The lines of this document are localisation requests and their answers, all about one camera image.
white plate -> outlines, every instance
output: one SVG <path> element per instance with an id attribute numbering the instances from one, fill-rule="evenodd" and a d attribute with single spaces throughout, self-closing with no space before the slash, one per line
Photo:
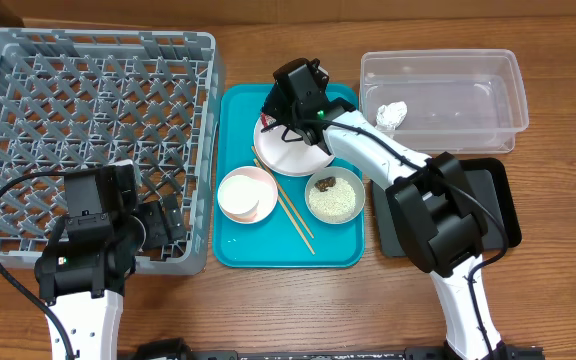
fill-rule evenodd
<path id="1" fill-rule="evenodd" d="M 284 142 L 281 135 L 286 129 L 278 126 L 273 130 L 261 133 L 263 125 L 257 120 L 253 142 L 259 158 L 273 171 L 286 176 L 308 176 L 330 165 L 334 156 L 326 154 L 317 146 L 308 146 L 303 141 Z M 299 137 L 288 131 L 286 139 Z"/>

rice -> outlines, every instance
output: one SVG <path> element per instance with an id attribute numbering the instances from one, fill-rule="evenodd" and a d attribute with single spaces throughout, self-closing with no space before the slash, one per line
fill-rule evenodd
<path id="1" fill-rule="evenodd" d="M 333 223 L 347 220 L 355 210 L 355 202 L 355 190 L 342 178 L 337 178 L 336 184 L 326 191 L 313 187 L 308 193 L 312 212 L 322 220 Z"/>

plastic storage bin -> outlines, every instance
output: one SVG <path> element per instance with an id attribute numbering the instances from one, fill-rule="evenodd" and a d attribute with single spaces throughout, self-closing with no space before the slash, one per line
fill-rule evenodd
<path id="1" fill-rule="evenodd" d="M 507 153 L 528 127 L 526 94 L 509 50 L 413 50 L 366 53 L 361 61 L 361 110 L 404 101 L 408 114 L 384 131 L 429 153 Z"/>
<path id="2" fill-rule="evenodd" d="M 138 256 L 137 272 L 195 274 L 206 263 L 224 79 L 208 33 L 0 29 L 0 187 L 131 159 L 140 198 L 175 194 L 186 231 Z M 0 203 L 0 260 L 31 268 L 67 211 L 62 181 L 28 181 Z"/>

dish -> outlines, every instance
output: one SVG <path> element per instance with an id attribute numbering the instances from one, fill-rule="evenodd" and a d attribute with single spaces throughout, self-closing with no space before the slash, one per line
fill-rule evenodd
<path id="1" fill-rule="evenodd" d="M 317 146 L 308 146 L 303 141 L 284 142 L 281 135 L 286 129 L 278 126 L 273 130 L 262 133 L 261 119 L 255 125 L 253 142 L 259 159 L 273 171 L 286 176 L 308 176 L 330 165 L 335 159 Z M 286 134 L 286 139 L 297 138 L 292 131 Z"/>
<path id="2" fill-rule="evenodd" d="M 259 181 L 245 175 L 233 175 L 219 187 L 217 201 L 224 212 L 239 220 L 252 218 L 259 205 Z"/>
<path id="3" fill-rule="evenodd" d="M 236 175 L 244 175 L 259 182 L 259 184 L 257 184 L 257 193 L 259 199 L 257 204 L 257 212 L 254 216 L 248 219 L 242 219 L 234 214 L 229 213 L 228 211 L 224 210 L 221 203 L 219 203 L 222 185 L 229 178 Z M 277 184 L 275 184 L 272 176 L 270 176 L 270 174 L 268 174 L 266 171 L 261 170 L 255 166 L 243 166 L 231 171 L 221 181 L 217 190 L 217 202 L 219 203 L 219 209 L 221 209 L 227 218 L 239 224 L 254 224 L 265 219 L 275 208 L 275 205 L 277 204 L 277 196 Z"/>
<path id="4" fill-rule="evenodd" d="M 334 177 L 335 179 L 337 179 L 337 183 L 339 183 L 338 181 L 339 179 L 345 180 L 344 185 L 350 186 L 355 193 L 354 209 L 350 212 L 348 216 L 343 217 L 343 219 L 341 220 L 326 218 L 322 216 L 322 214 L 318 214 L 316 211 L 313 211 L 314 210 L 313 206 L 311 206 L 310 204 L 311 199 L 310 191 L 312 189 L 315 189 L 315 184 L 319 180 L 327 179 L 330 177 Z M 357 177 L 357 175 L 355 175 L 352 171 L 336 166 L 327 167 L 311 176 L 310 179 L 308 180 L 308 183 L 306 184 L 306 191 L 304 193 L 304 196 L 306 198 L 306 206 L 308 207 L 310 213 L 312 213 L 313 216 L 316 217 L 318 220 L 325 222 L 327 224 L 344 224 L 351 221 L 361 213 L 361 210 L 364 208 L 364 204 L 366 202 L 366 191 L 364 189 L 364 184 L 361 181 L 361 179 Z"/>

wooden table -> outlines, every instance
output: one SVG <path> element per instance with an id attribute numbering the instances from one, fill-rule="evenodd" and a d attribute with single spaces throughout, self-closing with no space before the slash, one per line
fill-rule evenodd
<path id="1" fill-rule="evenodd" d="M 524 241 L 485 271 L 504 340 L 576 359 L 576 17 L 219 26 L 227 85 L 269 82 L 296 57 L 321 59 L 359 87 L 368 51 L 506 48 L 524 78 L 530 127 L 506 165 Z M 346 270 L 235 270 L 208 253 L 194 277 L 134 276 L 119 348 L 184 337 L 196 350 L 403 349 L 440 345 L 444 317 L 428 275 L 380 253 L 371 207 L 366 252 Z M 13 271 L 32 290 L 31 271 Z M 46 320 L 0 276 L 0 359 L 48 359 Z"/>

